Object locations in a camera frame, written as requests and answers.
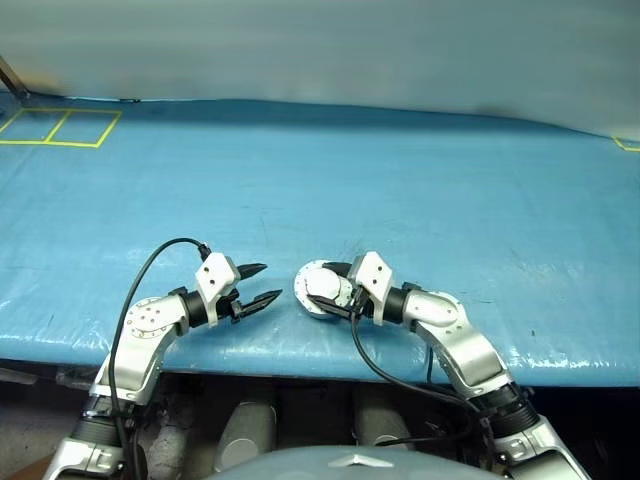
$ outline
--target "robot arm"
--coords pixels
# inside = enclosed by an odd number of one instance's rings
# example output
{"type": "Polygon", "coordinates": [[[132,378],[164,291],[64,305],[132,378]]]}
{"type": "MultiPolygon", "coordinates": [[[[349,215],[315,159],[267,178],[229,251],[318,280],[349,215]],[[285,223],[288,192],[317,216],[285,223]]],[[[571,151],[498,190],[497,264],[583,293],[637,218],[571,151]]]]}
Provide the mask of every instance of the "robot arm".
{"type": "MultiPolygon", "coordinates": [[[[195,291],[181,287],[162,298],[141,300],[129,309],[113,364],[120,415],[129,430],[136,413],[150,402],[164,353],[177,337],[204,323],[216,326],[226,316],[239,321],[276,299],[281,290],[259,295],[247,305],[238,301],[238,281],[264,268],[263,264],[236,267],[229,257],[214,252],[196,272],[195,291]]],[[[126,446],[120,444],[111,408],[110,362],[107,356],[75,429],[60,443],[44,479],[66,473],[105,478],[126,467],[126,446]]]]}
{"type": "MultiPolygon", "coordinates": [[[[325,263],[369,298],[361,312],[381,325],[402,324],[435,351],[455,391],[488,420],[497,459],[509,474],[524,480],[588,480],[589,476],[564,445],[549,421],[538,415],[514,382],[502,358],[487,338],[469,323],[462,304],[442,292],[417,285],[392,285],[392,270],[376,252],[358,257],[353,265],[325,263]]],[[[351,304],[308,295],[324,311],[350,317],[351,304]]]]}

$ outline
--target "dark floor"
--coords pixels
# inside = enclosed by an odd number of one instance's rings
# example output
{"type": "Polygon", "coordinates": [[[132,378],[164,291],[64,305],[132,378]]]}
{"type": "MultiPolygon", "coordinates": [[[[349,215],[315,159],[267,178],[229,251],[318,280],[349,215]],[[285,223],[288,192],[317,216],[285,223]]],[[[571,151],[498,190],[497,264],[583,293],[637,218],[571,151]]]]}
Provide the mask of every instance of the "dark floor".
{"type": "MultiPolygon", "coordinates": [[[[51,454],[72,428],[87,394],[60,386],[54,378],[41,373],[34,385],[0,382],[0,478],[51,454]]],[[[195,480],[211,474],[218,439],[234,407],[273,385],[277,448],[354,443],[352,383],[167,374],[158,393],[158,420],[141,439],[150,477],[195,480]]],[[[402,414],[412,435],[428,434],[425,424],[448,415],[394,387],[377,388],[402,414]]],[[[594,479],[626,478],[634,466],[639,400],[637,389],[538,388],[533,397],[594,479]]],[[[460,449],[431,452],[452,458],[461,454],[460,449]]],[[[462,454],[475,461],[473,448],[462,454]]]]}

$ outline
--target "white backdrop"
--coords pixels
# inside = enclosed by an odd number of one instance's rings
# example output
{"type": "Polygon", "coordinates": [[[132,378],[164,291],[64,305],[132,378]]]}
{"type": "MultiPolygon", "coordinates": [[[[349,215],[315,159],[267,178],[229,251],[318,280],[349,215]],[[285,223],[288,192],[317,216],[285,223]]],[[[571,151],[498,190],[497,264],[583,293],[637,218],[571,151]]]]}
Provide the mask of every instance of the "white backdrop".
{"type": "Polygon", "coordinates": [[[640,139],[640,0],[15,0],[35,91],[489,113],[640,139]]]}

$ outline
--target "blue table surface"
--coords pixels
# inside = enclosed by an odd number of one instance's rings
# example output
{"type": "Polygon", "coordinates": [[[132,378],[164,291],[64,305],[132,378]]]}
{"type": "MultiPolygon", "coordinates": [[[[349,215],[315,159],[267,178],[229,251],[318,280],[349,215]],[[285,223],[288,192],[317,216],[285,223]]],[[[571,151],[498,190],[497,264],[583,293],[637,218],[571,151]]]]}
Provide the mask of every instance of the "blue table surface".
{"type": "MultiPolygon", "coordinates": [[[[640,384],[640,155],[611,139],[354,107],[36,103],[123,114],[97,149],[0,145],[2,358],[100,364],[138,268],[188,235],[269,265],[240,284],[243,299],[285,291],[237,325],[178,339],[167,369],[376,378],[348,324],[307,316],[292,282],[310,260],[377,250],[398,284],[458,297],[520,383],[640,384]]],[[[0,123],[17,108],[0,95],[0,123]]],[[[31,120],[23,128],[46,135],[31,120]]],[[[99,134],[95,121],[64,135],[99,134]]],[[[193,247],[174,247],[139,298],[193,286],[198,265],[193,247]]],[[[424,380],[415,335],[364,324],[362,337],[384,368],[424,380]]]]}

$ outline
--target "yellow tape line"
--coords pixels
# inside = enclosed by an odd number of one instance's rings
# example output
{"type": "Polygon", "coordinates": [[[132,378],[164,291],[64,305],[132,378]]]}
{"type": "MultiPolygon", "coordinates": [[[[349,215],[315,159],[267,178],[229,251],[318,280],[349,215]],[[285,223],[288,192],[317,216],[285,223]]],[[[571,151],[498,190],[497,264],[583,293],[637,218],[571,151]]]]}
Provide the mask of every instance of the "yellow tape line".
{"type": "Polygon", "coordinates": [[[56,122],[51,131],[47,134],[44,140],[2,140],[0,139],[0,145],[55,145],[59,147],[78,147],[78,148],[99,148],[100,145],[106,140],[111,131],[114,129],[120,117],[122,116],[121,110],[100,110],[100,109],[79,109],[79,108],[58,108],[58,107],[27,107],[18,110],[4,125],[0,126],[0,133],[6,130],[20,115],[24,112],[42,112],[42,113],[64,113],[62,118],[56,122]],[[100,138],[95,143],[88,142],[59,142],[53,140],[53,137],[58,133],[58,130],[62,128],[64,123],[74,113],[100,113],[113,115],[113,119],[107,125],[107,128],[100,138]]]}
{"type": "Polygon", "coordinates": [[[611,137],[611,138],[613,139],[614,142],[616,142],[616,145],[618,145],[625,152],[640,152],[640,147],[630,147],[629,145],[625,145],[620,141],[618,137],[611,137]]]}

